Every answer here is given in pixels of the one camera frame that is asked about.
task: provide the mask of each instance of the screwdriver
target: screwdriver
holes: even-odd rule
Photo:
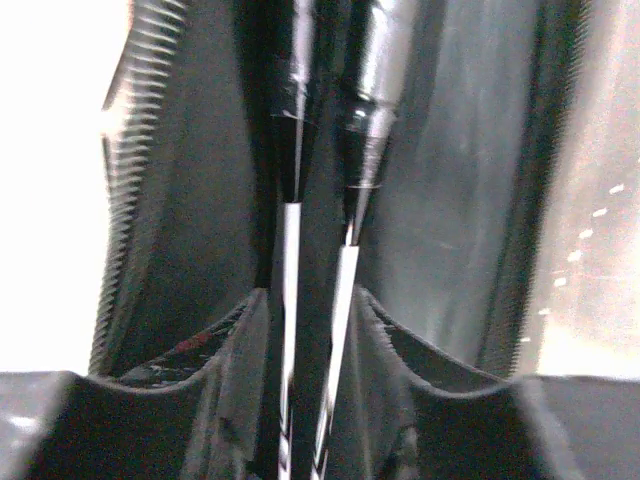
[[[360,237],[370,197],[382,181],[419,4],[420,0],[353,2],[336,136],[345,180],[344,242],[338,258],[331,351],[316,427],[312,480],[323,479],[327,467]]]
[[[293,372],[296,353],[300,220],[317,132],[322,78],[315,0],[279,0],[271,97],[271,130],[284,200],[283,348],[278,478],[291,477]]]

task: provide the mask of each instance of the silver shaft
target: silver shaft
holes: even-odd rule
[[[284,266],[282,279],[284,341],[282,347],[282,377],[280,379],[280,450],[278,453],[279,480],[289,480],[291,478],[291,439],[293,434],[292,393],[293,369],[296,359],[300,216],[300,203],[285,203]]]
[[[325,372],[322,399],[320,401],[320,413],[316,427],[316,443],[313,453],[313,466],[311,479],[322,480],[327,468],[329,450],[327,443],[331,435],[333,423],[333,411],[338,394],[338,382],[340,380],[340,368],[342,367],[342,355],[344,352],[345,338],[347,336],[347,324],[351,309],[351,297],[353,284],[358,265],[357,246],[343,245],[340,248],[338,259],[338,275],[336,290],[333,298],[333,310],[331,312],[331,356],[329,367]]]

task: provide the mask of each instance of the white surface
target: white surface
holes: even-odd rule
[[[108,233],[100,107],[127,3],[3,5],[0,371],[86,373]]]

